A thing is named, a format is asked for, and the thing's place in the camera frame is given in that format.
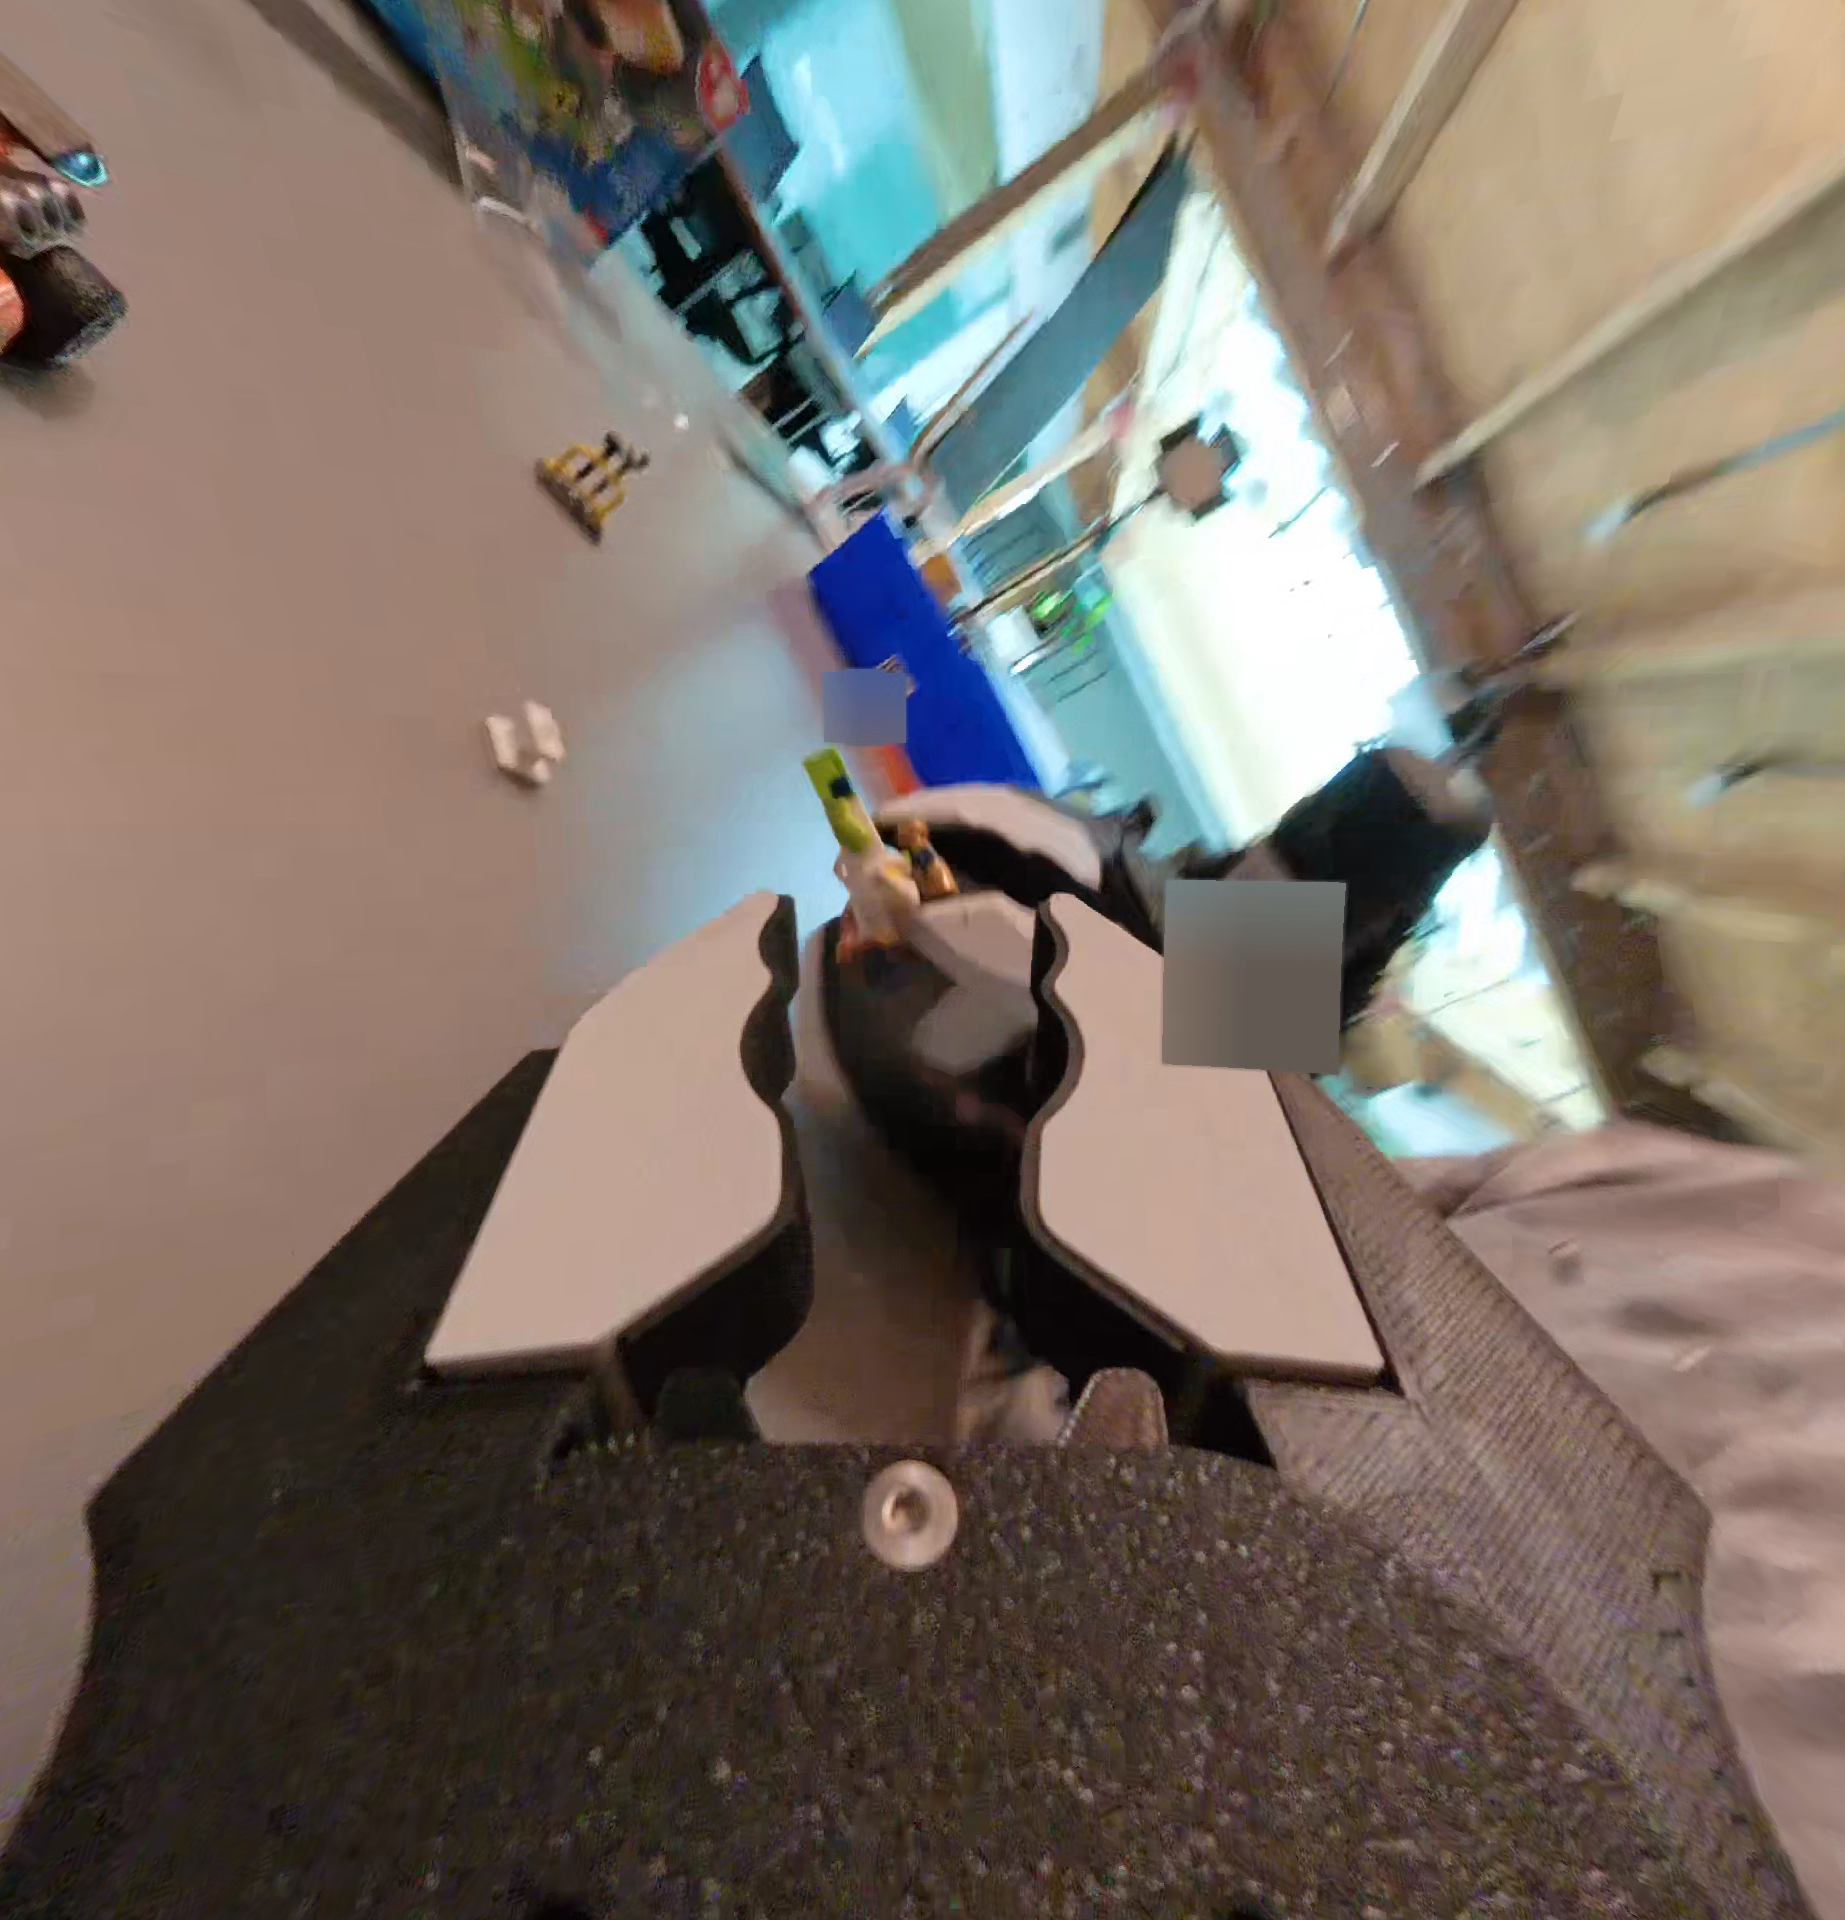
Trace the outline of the tall black panel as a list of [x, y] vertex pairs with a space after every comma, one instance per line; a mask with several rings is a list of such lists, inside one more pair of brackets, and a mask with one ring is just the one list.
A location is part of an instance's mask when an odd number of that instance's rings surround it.
[[1177, 136], [1070, 294], [951, 417], [925, 460], [950, 508], [972, 510], [1007, 474], [1158, 296], [1191, 176]]

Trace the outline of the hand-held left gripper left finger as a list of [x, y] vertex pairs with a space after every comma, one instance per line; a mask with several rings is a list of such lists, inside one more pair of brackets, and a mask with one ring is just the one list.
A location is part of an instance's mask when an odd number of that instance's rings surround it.
[[750, 893], [571, 1028], [425, 1349], [440, 1378], [762, 1374], [813, 1304], [795, 904]]

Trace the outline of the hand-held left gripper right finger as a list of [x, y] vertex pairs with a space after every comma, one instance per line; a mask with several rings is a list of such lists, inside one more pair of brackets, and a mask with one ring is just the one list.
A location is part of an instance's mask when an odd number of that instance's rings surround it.
[[1272, 1076], [1165, 1061], [1165, 957], [1076, 895], [1037, 912], [1057, 1055], [1023, 1212], [1054, 1265], [1244, 1379], [1375, 1387], [1384, 1354]]

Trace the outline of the blue plastic bin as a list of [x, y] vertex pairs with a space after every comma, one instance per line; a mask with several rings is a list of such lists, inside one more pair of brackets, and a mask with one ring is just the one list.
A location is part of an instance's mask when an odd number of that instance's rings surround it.
[[965, 650], [887, 511], [856, 524], [811, 569], [811, 593], [841, 661], [900, 679], [900, 748], [921, 786], [1004, 784], [1046, 795], [988, 669]]

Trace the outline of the studio light panel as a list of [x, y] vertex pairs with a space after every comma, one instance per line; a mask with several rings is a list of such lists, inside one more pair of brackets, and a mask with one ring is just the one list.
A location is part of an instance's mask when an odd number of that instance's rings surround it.
[[1231, 481], [1245, 457], [1245, 441], [1231, 424], [1188, 420], [1156, 446], [1154, 500], [1188, 520], [1223, 508]]

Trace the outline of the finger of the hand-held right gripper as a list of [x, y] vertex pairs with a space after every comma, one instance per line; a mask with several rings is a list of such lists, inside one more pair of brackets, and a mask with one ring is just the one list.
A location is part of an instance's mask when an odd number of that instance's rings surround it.
[[920, 1020], [1035, 1020], [1035, 928], [1035, 912], [1007, 895], [920, 906], [900, 945], [933, 993]]
[[1105, 899], [1112, 823], [1023, 786], [921, 786], [916, 818], [962, 893]]

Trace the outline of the orange lego race car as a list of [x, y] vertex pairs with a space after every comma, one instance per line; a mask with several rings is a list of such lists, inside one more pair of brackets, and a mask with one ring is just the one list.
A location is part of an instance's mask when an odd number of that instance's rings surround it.
[[82, 250], [109, 179], [95, 136], [0, 56], [0, 361], [56, 373], [123, 321], [127, 299]]

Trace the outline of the small yellow lego piece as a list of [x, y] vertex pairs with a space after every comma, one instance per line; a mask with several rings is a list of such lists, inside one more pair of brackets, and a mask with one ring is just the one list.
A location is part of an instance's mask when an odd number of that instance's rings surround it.
[[605, 535], [610, 518], [621, 508], [629, 481], [649, 468], [649, 453], [613, 431], [595, 443], [573, 443], [538, 459], [538, 486], [573, 518], [595, 545]]

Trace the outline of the blue lego set box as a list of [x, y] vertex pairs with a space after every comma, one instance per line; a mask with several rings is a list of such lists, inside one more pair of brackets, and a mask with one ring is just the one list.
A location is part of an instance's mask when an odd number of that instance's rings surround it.
[[750, 108], [704, 5], [370, 3], [430, 80], [465, 190], [607, 250], [717, 157]]

